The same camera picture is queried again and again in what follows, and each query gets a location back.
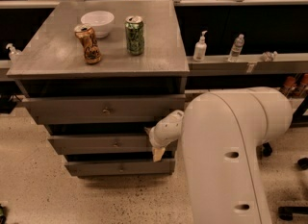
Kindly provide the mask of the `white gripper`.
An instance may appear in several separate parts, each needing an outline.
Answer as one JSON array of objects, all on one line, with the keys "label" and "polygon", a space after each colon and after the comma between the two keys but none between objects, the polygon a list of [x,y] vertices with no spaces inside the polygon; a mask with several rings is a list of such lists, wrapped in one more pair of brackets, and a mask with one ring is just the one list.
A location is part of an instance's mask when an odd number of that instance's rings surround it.
[{"label": "white gripper", "polygon": [[165,147],[175,140],[175,133],[169,129],[160,129],[158,127],[144,127],[144,131],[149,136],[150,143],[153,146],[153,161],[159,162],[166,151]]}]

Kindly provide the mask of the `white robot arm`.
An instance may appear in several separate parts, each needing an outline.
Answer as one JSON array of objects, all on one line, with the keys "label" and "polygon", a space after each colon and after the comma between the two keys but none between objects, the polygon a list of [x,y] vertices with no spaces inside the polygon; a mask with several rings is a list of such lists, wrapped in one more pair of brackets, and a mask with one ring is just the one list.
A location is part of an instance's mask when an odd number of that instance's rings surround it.
[{"label": "white robot arm", "polygon": [[193,224],[272,224],[257,148],[286,133],[289,99],[271,87],[209,91],[146,130],[153,160],[182,144]]}]

